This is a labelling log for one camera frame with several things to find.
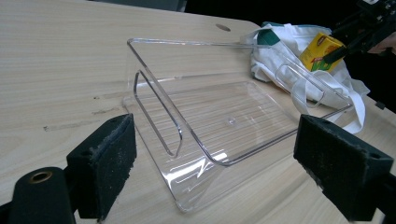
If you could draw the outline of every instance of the transparent acrylic tray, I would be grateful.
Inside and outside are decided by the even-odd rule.
[[[257,46],[149,39],[128,45],[123,105],[181,211],[209,205],[292,153],[279,143],[297,132],[300,113],[286,91],[251,78]],[[318,117],[350,106],[314,105]]]

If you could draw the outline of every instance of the light wood tabletop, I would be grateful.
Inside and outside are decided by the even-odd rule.
[[[20,177],[42,167],[64,168],[80,142],[126,113],[121,97],[129,38],[228,43],[256,28],[249,21],[82,0],[2,0],[0,204],[11,201]],[[368,97],[364,102],[364,128],[356,135],[395,158],[396,115]],[[290,149],[282,160],[184,214],[136,133],[134,168],[103,223],[347,223],[292,157],[294,142],[293,136],[280,144]],[[391,172],[396,174],[395,165]],[[372,223],[382,217],[377,210]],[[78,213],[76,219],[96,222]]]

